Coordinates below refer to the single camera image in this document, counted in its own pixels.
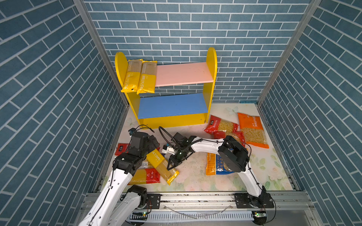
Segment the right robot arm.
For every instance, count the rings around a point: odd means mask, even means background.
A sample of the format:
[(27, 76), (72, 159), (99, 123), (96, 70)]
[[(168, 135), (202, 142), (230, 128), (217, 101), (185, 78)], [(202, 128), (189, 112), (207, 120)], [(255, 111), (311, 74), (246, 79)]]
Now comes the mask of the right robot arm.
[(273, 208), (275, 202), (266, 188), (257, 180), (249, 163), (248, 150), (232, 136), (223, 139), (205, 139), (196, 136), (189, 138), (176, 133), (172, 138), (175, 143), (174, 154), (169, 157), (167, 170), (178, 167), (193, 153), (213, 153), (220, 156), (223, 163), (237, 173), (246, 187), (248, 202), (256, 208)]

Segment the yellow spaghetti bag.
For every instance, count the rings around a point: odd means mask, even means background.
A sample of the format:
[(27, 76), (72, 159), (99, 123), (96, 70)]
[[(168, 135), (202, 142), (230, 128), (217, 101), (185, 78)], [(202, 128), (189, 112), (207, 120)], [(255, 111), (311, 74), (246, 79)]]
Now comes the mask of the yellow spaghetti bag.
[(178, 170), (167, 169), (168, 161), (157, 149), (148, 153), (146, 159), (157, 170), (168, 185), (170, 185), (179, 175)]
[(155, 93), (157, 61), (144, 61), (138, 85), (137, 94)]
[(128, 61), (128, 68), (121, 92), (131, 93), (138, 90), (142, 65), (142, 59)]

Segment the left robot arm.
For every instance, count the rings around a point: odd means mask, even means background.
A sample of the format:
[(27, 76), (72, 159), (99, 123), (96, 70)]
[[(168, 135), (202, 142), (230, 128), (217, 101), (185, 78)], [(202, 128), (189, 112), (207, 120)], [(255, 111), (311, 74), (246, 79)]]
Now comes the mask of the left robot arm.
[(159, 143), (153, 135), (135, 132), (127, 150), (115, 158), (112, 173), (105, 188), (88, 211), (80, 226), (121, 226), (137, 208), (149, 206), (147, 189), (133, 185), (120, 204), (126, 186), (141, 167), (147, 154), (157, 150)]

